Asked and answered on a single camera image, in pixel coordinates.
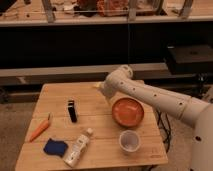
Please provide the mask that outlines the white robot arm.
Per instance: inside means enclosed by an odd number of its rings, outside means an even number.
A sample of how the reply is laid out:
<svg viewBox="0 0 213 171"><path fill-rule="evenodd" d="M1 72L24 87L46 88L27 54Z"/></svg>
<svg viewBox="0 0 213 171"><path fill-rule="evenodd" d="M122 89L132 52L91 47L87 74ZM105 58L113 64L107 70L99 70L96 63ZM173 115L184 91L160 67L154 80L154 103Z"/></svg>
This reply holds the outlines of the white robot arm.
<svg viewBox="0 0 213 171"><path fill-rule="evenodd" d="M133 71L121 65L97 89L110 100L117 92L150 105L194 129L189 171L213 171L213 103L150 86L132 79Z"/></svg>

